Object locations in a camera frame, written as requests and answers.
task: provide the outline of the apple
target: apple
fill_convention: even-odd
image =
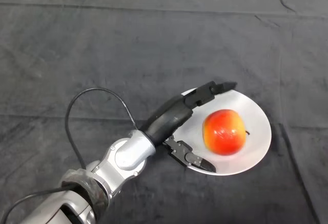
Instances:
[[[203,140],[206,147],[220,155],[238,152],[245,144],[244,123],[236,111],[218,110],[203,122]]]

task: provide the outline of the table surface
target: table surface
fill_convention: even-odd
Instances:
[[[2,213],[78,168],[63,117],[82,89],[116,91],[140,125],[177,93],[234,80],[270,120],[266,157],[215,177],[159,148],[104,223],[327,223],[327,22],[328,0],[0,0]],[[72,117],[87,162],[132,129],[104,93],[82,97]]]

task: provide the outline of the black rubber sleeve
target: black rubber sleeve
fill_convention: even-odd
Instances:
[[[154,146],[161,145],[176,129],[193,114],[187,107],[182,95],[178,95],[163,104],[140,128]]]

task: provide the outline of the white bowl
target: white bowl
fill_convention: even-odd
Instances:
[[[211,152],[202,138],[202,123],[205,118],[222,109],[236,111],[242,118],[246,130],[243,148],[229,156]],[[210,175],[232,175],[246,171],[258,164],[267,153],[271,143],[271,127],[263,110],[250,98],[237,91],[229,91],[215,96],[209,103],[196,107],[192,117],[174,132],[174,140],[183,140],[193,148],[193,153],[208,160],[216,167],[216,173],[208,172],[194,166],[190,169]]]

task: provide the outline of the black cable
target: black cable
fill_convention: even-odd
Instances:
[[[82,95],[82,94],[85,94],[87,92],[90,92],[90,91],[104,91],[104,92],[108,92],[112,95],[114,95],[122,104],[123,106],[125,107],[129,117],[130,117],[130,120],[132,121],[133,123],[133,126],[134,128],[137,130],[138,127],[137,127],[137,124],[135,123],[131,113],[130,113],[130,110],[129,108],[127,107],[127,105],[125,104],[125,102],[123,101],[122,98],[120,98],[120,96],[118,96],[115,92],[109,90],[109,89],[106,89],[106,88],[102,88],[102,87],[94,87],[94,88],[90,88],[90,89],[86,89],[82,92],[80,92],[79,94],[77,94],[75,97],[73,97],[73,99],[71,100],[71,102],[69,103],[68,107],[67,107],[67,111],[66,111],[66,115],[65,115],[65,130],[66,130],[66,134],[67,134],[67,138],[68,138],[68,141],[71,143],[71,146],[77,156],[77,159],[79,160],[80,164],[81,164],[81,168],[83,169],[86,169],[86,164],[80,154],[80,152],[78,151],[77,147],[76,147],[76,144],[75,142],[73,141],[73,138],[72,138],[72,135],[71,135],[71,132],[70,132],[70,129],[68,127],[68,119],[69,119],[69,115],[70,115],[70,112],[71,112],[71,109],[72,109],[72,106],[73,104],[75,103],[75,101]]]
[[[118,96],[115,92],[113,92],[113,91],[111,91],[109,89],[106,89],[106,88],[94,87],[94,88],[86,89],[86,90],[80,92],[79,94],[77,94],[75,97],[73,97],[73,99],[71,100],[71,102],[69,103],[69,105],[67,107],[67,111],[66,111],[66,115],[65,115],[65,130],[66,130],[66,133],[67,133],[68,140],[71,143],[71,146],[72,146],[72,148],[73,148],[73,150],[74,150],[74,152],[75,152],[75,154],[77,156],[77,159],[79,160],[79,162],[81,164],[81,168],[83,168],[83,169],[86,169],[86,164],[85,164],[85,162],[84,162],[84,160],[83,160],[80,152],[78,151],[75,142],[73,141],[73,138],[72,138],[72,135],[71,135],[69,126],[68,126],[68,119],[69,119],[69,115],[70,115],[72,106],[75,103],[75,101],[82,94],[87,93],[87,92],[90,92],[90,91],[104,91],[104,92],[108,92],[108,93],[114,95],[123,104],[123,106],[125,107],[128,115],[130,117],[130,120],[133,123],[134,128],[136,130],[138,129],[137,124],[135,123],[135,120],[133,119],[128,106],[125,104],[125,102],[123,101],[123,99],[120,96]],[[24,202],[25,200],[28,200],[30,198],[34,198],[34,197],[38,197],[38,196],[42,196],[42,195],[46,195],[46,194],[51,194],[51,193],[56,193],[56,192],[63,192],[63,191],[72,190],[74,187],[76,187],[76,184],[65,186],[65,187],[60,187],[60,188],[55,188],[55,189],[50,189],[50,190],[45,190],[45,191],[40,191],[40,192],[35,192],[35,193],[32,193],[30,195],[25,196],[25,197],[21,198],[20,200],[16,201],[11,207],[8,208],[8,210],[4,213],[4,215],[3,215],[2,219],[1,219],[0,224],[5,224],[6,223],[10,212],[17,205],[19,205],[21,202]]]
[[[40,192],[34,192],[30,195],[27,195],[23,198],[21,198],[20,200],[16,201],[12,206],[10,206],[6,212],[4,213],[0,224],[6,224],[6,221],[8,219],[8,216],[10,214],[10,212],[17,206],[19,205],[21,202],[24,202],[25,200],[34,198],[34,197],[39,197],[45,194],[51,194],[51,193],[55,193],[55,192],[63,192],[63,191],[69,191],[72,190],[74,187],[76,187],[76,184],[73,185],[69,185],[69,186],[65,186],[65,187],[59,187],[59,188],[54,188],[54,189],[50,189],[50,190],[44,190],[44,191],[40,191]]]

